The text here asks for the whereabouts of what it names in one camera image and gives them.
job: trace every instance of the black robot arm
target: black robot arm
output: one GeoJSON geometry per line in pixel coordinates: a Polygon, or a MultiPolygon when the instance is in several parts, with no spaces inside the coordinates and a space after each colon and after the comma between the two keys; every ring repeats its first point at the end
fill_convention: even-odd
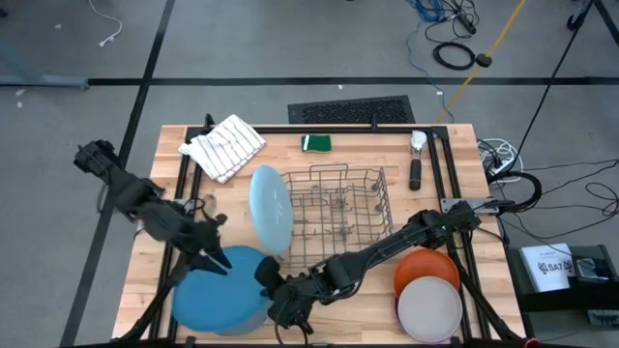
{"type": "Polygon", "coordinates": [[[150,179],[139,179],[120,165],[114,147],[98,140],[79,146],[74,164],[85,173],[92,173],[107,185],[114,208],[129,221],[141,219],[144,229],[157,241],[170,242],[186,258],[190,269],[226,275],[225,269],[211,258],[231,268],[220,245],[218,227],[226,216],[205,217],[194,221],[183,205],[161,199],[163,189],[150,179]]]}
{"type": "Polygon", "coordinates": [[[255,278],[265,287],[263,295],[273,300],[269,317],[284,328],[299,326],[312,334],[308,318],[315,301],[328,305],[354,296],[365,273],[373,266],[413,246],[436,249],[458,230],[472,230],[480,220],[465,203],[456,204],[449,213],[421,211],[411,217],[401,230],[361,251],[334,255],[309,268],[309,273],[289,276],[279,274],[280,265],[273,257],[258,266],[255,278]]]}

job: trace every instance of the dish rack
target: dish rack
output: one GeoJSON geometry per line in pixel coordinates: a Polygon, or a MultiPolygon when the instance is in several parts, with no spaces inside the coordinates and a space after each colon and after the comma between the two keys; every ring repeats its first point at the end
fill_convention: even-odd
{"type": "Polygon", "coordinates": [[[306,268],[325,258],[358,251],[394,229],[385,171],[347,164],[313,165],[281,175],[294,212],[292,243],[283,266],[306,268]]]}

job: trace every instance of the green sponge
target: green sponge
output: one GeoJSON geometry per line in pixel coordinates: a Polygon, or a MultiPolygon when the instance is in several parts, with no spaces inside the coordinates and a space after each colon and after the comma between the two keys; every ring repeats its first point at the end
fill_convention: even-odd
{"type": "Polygon", "coordinates": [[[301,149],[303,150],[303,153],[329,152],[331,151],[331,136],[329,135],[303,135],[301,137],[301,149]]]}

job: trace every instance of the concrete floor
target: concrete floor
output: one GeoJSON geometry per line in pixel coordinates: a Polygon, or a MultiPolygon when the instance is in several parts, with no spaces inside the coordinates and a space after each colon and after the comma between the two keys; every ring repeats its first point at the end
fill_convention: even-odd
{"type": "MultiPolygon", "coordinates": [[[[165,0],[93,0],[100,11],[124,21],[117,40],[98,47],[115,29],[95,16],[87,1],[0,1],[11,15],[0,19],[0,41],[11,44],[46,73],[86,77],[141,77],[157,32],[165,0]],[[61,29],[55,25],[62,24],[61,29]]],[[[604,0],[615,21],[619,2],[604,0]]],[[[516,0],[477,0],[482,22],[467,44],[476,52],[494,42],[516,0]]],[[[576,3],[531,1],[494,56],[485,77],[549,77],[571,33],[567,17],[576,3]]],[[[399,0],[178,0],[174,7],[155,77],[421,76],[406,63],[404,40],[417,15],[399,0]]],[[[449,35],[451,28],[436,36],[449,35]]],[[[467,76],[449,71],[431,58],[433,44],[423,35],[411,42],[415,62],[432,76],[467,76]]],[[[578,34],[559,76],[619,76],[619,47],[597,10],[578,34]]],[[[0,65],[0,73],[6,67],[0,65]]],[[[450,97],[457,86],[443,86],[450,97]]],[[[453,112],[458,123],[472,123],[478,137],[502,137],[517,144],[544,86],[471,86],[453,112]]],[[[77,144],[105,138],[120,147],[137,86],[93,87],[88,91],[0,89],[0,174],[4,222],[0,244],[0,345],[58,345],[90,246],[98,215],[99,182],[71,164],[77,144]]],[[[147,176],[163,124],[199,124],[206,112],[216,120],[236,113],[249,123],[287,123],[294,102],[408,95],[419,123],[441,112],[431,86],[346,85],[266,87],[150,88],[137,128],[128,169],[147,176]]],[[[552,87],[523,158],[527,167],[580,160],[617,158],[619,86],[552,87]]],[[[536,172],[546,188],[595,171],[593,166],[536,172]]],[[[617,169],[592,178],[614,189],[617,169]]],[[[546,206],[588,202],[590,181],[545,196],[546,206]]],[[[520,184],[506,193],[526,194],[520,184]]],[[[523,214],[527,227],[551,235],[593,221],[587,211],[536,211],[523,214]]],[[[611,220],[553,242],[605,244],[619,264],[619,238],[611,220]]],[[[109,339],[132,248],[133,226],[112,219],[95,282],[76,343],[109,339]]],[[[538,244],[510,230],[513,247],[538,244]]],[[[553,342],[609,347],[615,332],[599,332],[573,313],[533,318],[536,336],[553,342]]]]}

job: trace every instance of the striped dish towel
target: striped dish towel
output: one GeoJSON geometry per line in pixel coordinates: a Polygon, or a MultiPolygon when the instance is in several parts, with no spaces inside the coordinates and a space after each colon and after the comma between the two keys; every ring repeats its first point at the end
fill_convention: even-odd
{"type": "Polygon", "coordinates": [[[198,163],[213,180],[225,184],[260,151],[266,140],[237,115],[230,115],[208,134],[192,138],[178,151],[198,163]]]}

